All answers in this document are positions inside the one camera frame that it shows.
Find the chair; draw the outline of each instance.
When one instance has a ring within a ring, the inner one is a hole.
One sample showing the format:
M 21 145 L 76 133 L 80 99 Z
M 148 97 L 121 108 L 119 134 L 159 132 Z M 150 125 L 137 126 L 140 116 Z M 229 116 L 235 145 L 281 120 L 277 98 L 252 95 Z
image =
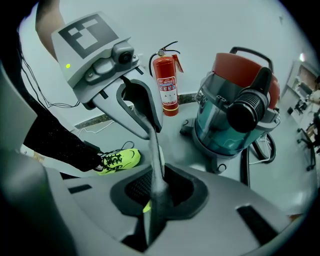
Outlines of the chair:
M 320 117 L 319 117 L 319 114 L 320 114 L 320 110 L 314 114 L 313 123 L 311 123 L 309 125 L 309 127 L 314 125 L 317 129 L 317 134 L 314 134 L 314 141 L 311 141 L 311 139 L 308 137 L 307 133 L 303 129 L 299 128 L 297 130 L 298 133 L 303 132 L 305 138 L 299 138 L 296 140 L 296 142 L 298 142 L 298 143 L 304 142 L 307 145 L 308 149 L 310 149 L 311 164 L 306 168 L 307 171 L 314 169 L 314 167 L 316 166 L 316 153 L 318 154 L 320 152 L 320 148 L 319 148 L 315 153 L 315 147 L 320 146 Z

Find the white wall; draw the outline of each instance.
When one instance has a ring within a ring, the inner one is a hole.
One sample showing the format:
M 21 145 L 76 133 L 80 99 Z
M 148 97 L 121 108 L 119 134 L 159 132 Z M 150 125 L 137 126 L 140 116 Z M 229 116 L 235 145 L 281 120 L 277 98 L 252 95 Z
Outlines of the white wall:
M 274 73 L 283 90 L 293 60 L 301 52 L 317 65 L 313 49 L 285 9 L 272 0 L 60 0 L 64 21 L 103 11 L 131 36 L 137 54 L 149 56 L 164 45 L 178 40 L 184 69 L 178 74 L 180 94 L 193 93 L 211 69 L 216 53 L 233 46 L 259 51 L 273 60 Z M 22 49 L 29 65 L 51 102 L 74 104 L 77 99 L 65 82 L 58 64 L 46 52 L 34 31 L 35 10 L 20 27 Z M 264 61 L 253 57 L 255 61 Z M 57 111 L 72 125 L 101 114 L 82 105 Z

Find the gray floor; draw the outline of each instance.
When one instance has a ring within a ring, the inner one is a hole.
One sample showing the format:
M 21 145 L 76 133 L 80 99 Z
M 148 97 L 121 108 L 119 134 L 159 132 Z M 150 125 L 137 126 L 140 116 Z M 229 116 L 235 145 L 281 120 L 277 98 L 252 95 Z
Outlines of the gray floor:
M 182 122 L 195 117 L 197 110 L 197 103 L 183 104 L 179 106 L 177 116 L 165 116 L 158 140 L 167 163 L 177 163 L 209 171 L 210 160 L 195 148 L 190 138 L 183 137 L 179 133 Z M 98 131 L 108 123 L 96 124 L 87 127 L 87 130 Z M 281 124 L 271 132 L 276 143 L 275 160 L 270 164 L 259 163 L 250 166 L 251 189 L 288 215 L 305 212 L 318 188 L 316 169 L 306 171 L 310 163 L 309 150 L 303 144 L 297 144 L 297 138 L 301 136 L 297 133 L 297 128 L 298 125 L 293 118 L 282 111 Z M 134 147 L 139 149 L 143 155 L 140 164 L 150 161 L 148 142 L 136 137 L 117 123 L 111 124 L 97 134 L 83 130 L 80 138 L 99 146 L 105 152 L 121 148 L 126 141 L 133 141 Z M 256 160 L 251 153 L 250 162 Z M 240 178 L 239 164 L 240 157 L 236 157 L 230 161 L 228 169 L 222 175 L 238 181 Z M 96 175 L 93 171 L 80 172 L 68 164 L 50 158 L 45 160 L 44 165 L 79 177 Z

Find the vacuum handle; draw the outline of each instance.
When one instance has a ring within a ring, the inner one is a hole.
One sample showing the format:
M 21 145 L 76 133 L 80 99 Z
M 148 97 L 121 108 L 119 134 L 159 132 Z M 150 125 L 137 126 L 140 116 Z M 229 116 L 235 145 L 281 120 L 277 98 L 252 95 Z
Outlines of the vacuum handle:
M 264 59 L 265 61 L 268 62 L 269 69 L 271 70 L 271 72 L 272 73 L 274 72 L 274 64 L 272 63 L 272 60 L 270 58 L 268 58 L 266 55 L 264 55 L 264 54 L 262 54 L 260 52 L 257 52 L 255 50 L 252 50 L 252 49 L 249 49 L 249 48 L 240 47 L 240 46 L 232 47 L 230 53 L 231 54 L 236 54 L 238 51 L 249 53 L 249 54 L 253 54 L 253 55 L 256 55 L 256 56 Z

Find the sneaker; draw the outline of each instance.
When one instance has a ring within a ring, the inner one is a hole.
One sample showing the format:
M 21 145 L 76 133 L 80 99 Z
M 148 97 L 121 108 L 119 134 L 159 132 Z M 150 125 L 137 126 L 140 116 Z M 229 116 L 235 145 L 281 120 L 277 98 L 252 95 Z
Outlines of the sneaker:
M 119 170 L 135 167 L 140 162 L 140 152 L 136 148 L 129 148 L 103 157 L 103 170 L 97 171 L 99 175 L 112 174 Z

